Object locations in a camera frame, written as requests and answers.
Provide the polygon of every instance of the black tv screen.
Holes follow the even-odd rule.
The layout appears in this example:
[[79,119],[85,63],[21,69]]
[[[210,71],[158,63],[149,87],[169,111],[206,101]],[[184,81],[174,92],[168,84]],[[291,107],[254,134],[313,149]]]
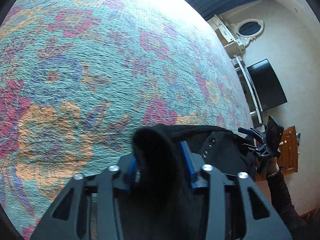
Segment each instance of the black tv screen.
[[262,111],[287,102],[281,84],[267,59],[247,67],[255,86]]

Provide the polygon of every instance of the white wall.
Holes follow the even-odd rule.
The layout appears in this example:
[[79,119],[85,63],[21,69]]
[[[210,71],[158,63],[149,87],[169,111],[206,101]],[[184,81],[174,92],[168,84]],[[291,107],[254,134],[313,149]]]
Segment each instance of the white wall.
[[[285,176],[299,214],[320,205],[320,50],[314,37],[297,17],[274,0],[262,0],[223,14],[229,23],[248,18],[264,20],[265,30],[247,47],[246,65],[267,58],[288,102],[266,112],[301,132],[299,171]],[[260,188],[269,195],[266,182]]]
[[320,44],[320,23],[306,0],[276,0],[290,10],[311,31]]

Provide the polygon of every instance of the metal screw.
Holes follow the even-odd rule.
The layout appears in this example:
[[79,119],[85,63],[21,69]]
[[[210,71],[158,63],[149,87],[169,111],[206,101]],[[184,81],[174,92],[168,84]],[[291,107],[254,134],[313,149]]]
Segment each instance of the metal screw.
[[73,176],[73,178],[74,178],[75,180],[80,180],[80,179],[83,179],[84,176],[83,176],[82,173],[77,173],[77,174],[75,174],[75,175]]
[[202,165],[202,169],[204,171],[212,171],[213,167],[210,164],[204,164],[204,165]]
[[119,171],[120,167],[118,165],[111,165],[108,167],[109,171]]
[[246,172],[239,172],[238,177],[241,179],[247,179],[249,177],[249,175]]

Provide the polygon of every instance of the wooden cabinet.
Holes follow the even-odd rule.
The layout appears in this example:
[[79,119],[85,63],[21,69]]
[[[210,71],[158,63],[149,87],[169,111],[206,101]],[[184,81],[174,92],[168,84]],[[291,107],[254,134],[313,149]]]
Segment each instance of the wooden cabinet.
[[[281,141],[284,144],[279,146],[281,156],[278,158],[277,163],[278,165],[284,165],[282,174],[287,175],[298,172],[298,142],[294,126],[284,130]],[[257,174],[256,176],[256,181],[265,179],[265,174]]]

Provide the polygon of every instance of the black fabric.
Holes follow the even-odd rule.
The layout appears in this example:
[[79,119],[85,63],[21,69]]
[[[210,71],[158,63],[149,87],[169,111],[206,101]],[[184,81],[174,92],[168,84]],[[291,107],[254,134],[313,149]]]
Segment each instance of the black fabric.
[[194,195],[185,180],[179,145],[183,140],[194,153],[207,151],[206,163],[222,172],[236,175],[245,171],[255,178],[253,155],[241,149],[248,141],[229,130],[161,124],[139,129],[132,145],[140,183],[130,195],[121,195],[118,200],[125,239],[203,238],[207,206],[204,197]]
[[290,193],[281,171],[275,176],[267,176],[267,182],[271,194],[271,203],[286,224],[293,239],[304,239],[307,233],[307,224],[299,217],[294,205],[292,205]]
[[0,236],[1,239],[24,240],[16,228],[13,226],[7,214],[0,205]]

